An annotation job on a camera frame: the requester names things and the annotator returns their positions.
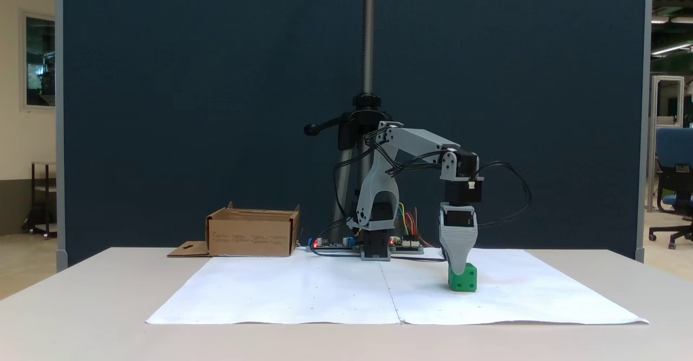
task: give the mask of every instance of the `open cardboard box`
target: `open cardboard box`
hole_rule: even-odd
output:
[[[221,208],[205,220],[206,240],[183,243],[168,257],[289,257],[296,247],[300,206],[294,211]]]

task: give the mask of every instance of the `green cube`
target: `green cube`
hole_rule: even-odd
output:
[[[469,262],[465,266],[465,272],[457,275],[448,263],[448,285],[455,292],[476,292],[476,267]]]

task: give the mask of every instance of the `metal rack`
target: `metal rack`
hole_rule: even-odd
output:
[[[45,167],[45,177],[44,181],[45,184],[44,186],[38,186],[36,184],[36,166],[37,165],[43,165]],[[36,192],[43,192],[44,193],[44,199],[45,199],[45,204],[44,204],[44,222],[42,224],[38,224],[33,226],[32,228],[29,229],[29,233],[33,234],[36,232],[36,230],[40,230],[44,232],[44,240],[48,240],[50,238],[51,233],[58,233],[59,230],[57,228],[57,223],[50,223],[50,216],[49,216],[49,203],[50,203],[50,193],[56,193],[57,192],[57,186],[55,184],[50,183],[50,166],[55,166],[55,162],[40,162],[40,161],[34,161],[31,163],[31,208],[33,209],[36,204]]]

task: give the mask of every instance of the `floor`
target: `floor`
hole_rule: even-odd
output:
[[[55,274],[55,250],[55,238],[0,236],[0,300]]]
[[[644,226],[689,225],[681,216],[668,213],[645,213]],[[681,279],[693,281],[693,242],[679,238],[676,249],[668,248],[668,233],[657,233],[648,240],[644,233],[645,263]],[[0,236],[0,300],[55,274],[57,240],[42,235]]]

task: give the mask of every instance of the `blue backdrop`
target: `blue backdrop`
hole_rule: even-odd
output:
[[[534,206],[482,247],[636,248],[644,0],[377,0],[374,91],[396,120],[509,161]],[[362,0],[64,0],[70,264],[111,246],[177,246],[203,219],[301,204],[329,223],[336,131],[352,109]],[[480,221],[519,206],[485,173]],[[401,199],[435,240],[442,184]]]

